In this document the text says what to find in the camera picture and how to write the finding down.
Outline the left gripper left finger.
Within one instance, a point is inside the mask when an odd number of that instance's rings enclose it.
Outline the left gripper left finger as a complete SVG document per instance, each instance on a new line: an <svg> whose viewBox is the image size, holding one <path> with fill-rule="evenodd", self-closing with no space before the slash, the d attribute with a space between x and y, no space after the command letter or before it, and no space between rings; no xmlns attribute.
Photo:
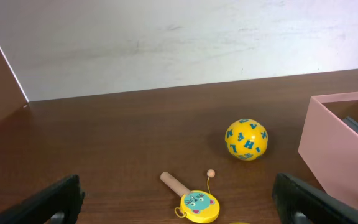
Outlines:
<svg viewBox="0 0 358 224"><path fill-rule="evenodd" d="M76 223L85 192L78 175L69 175L0 213L3 223Z"/></svg>

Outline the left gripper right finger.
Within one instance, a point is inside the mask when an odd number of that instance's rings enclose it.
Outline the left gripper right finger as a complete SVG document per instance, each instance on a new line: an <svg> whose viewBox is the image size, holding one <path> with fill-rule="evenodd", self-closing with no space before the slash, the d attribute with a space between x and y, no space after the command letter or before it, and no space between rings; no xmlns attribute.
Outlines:
<svg viewBox="0 0 358 224"><path fill-rule="evenodd" d="M358 210L289 174L276 175L272 198L284 224L358 224Z"/></svg>

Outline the yellow ball with blue letters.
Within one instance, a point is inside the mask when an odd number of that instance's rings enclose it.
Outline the yellow ball with blue letters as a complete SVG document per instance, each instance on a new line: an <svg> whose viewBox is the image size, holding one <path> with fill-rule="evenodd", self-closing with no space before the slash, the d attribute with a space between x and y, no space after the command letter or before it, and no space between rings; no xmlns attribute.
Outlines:
<svg viewBox="0 0 358 224"><path fill-rule="evenodd" d="M226 149L237 159L253 161L267 150L267 130L253 119L240 119L232 123L224 135Z"/></svg>

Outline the yellow wooden rattle drum toy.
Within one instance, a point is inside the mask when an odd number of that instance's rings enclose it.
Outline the yellow wooden rattle drum toy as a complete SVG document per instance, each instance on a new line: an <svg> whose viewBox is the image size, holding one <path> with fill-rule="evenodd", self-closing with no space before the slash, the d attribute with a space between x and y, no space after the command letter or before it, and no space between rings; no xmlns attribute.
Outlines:
<svg viewBox="0 0 358 224"><path fill-rule="evenodd" d="M211 223L217 219L220 213L220 204L211 194L209 187L209 180L215 175L214 170L207 171L207 192L188 189L168 172L163 172L160 175L160 180L180 197L180 205L174 208L178 218L187 218L195 223Z"/></svg>

